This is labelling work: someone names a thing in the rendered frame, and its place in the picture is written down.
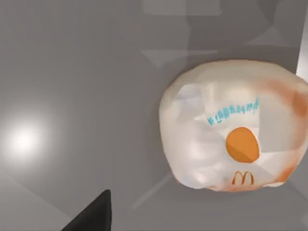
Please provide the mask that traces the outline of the white paper-wrapped burger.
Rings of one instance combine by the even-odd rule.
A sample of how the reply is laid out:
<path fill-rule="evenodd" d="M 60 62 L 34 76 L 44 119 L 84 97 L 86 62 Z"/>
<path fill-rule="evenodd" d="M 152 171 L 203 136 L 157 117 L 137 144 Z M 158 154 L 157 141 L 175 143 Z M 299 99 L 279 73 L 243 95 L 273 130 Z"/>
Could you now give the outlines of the white paper-wrapped burger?
<path fill-rule="evenodd" d="M 182 185 L 220 192 L 277 187 L 308 148 L 308 82 L 268 62 L 201 64 L 165 90 L 159 126 Z"/>

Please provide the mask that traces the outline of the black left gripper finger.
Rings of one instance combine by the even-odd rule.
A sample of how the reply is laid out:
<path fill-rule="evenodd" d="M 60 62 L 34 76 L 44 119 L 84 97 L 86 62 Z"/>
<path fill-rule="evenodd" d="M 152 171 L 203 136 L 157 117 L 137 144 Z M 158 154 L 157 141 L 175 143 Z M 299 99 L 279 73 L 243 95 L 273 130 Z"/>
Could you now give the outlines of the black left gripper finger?
<path fill-rule="evenodd" d="M 61 231 L 111 231 L 111 191 L 104 190 Z"/>

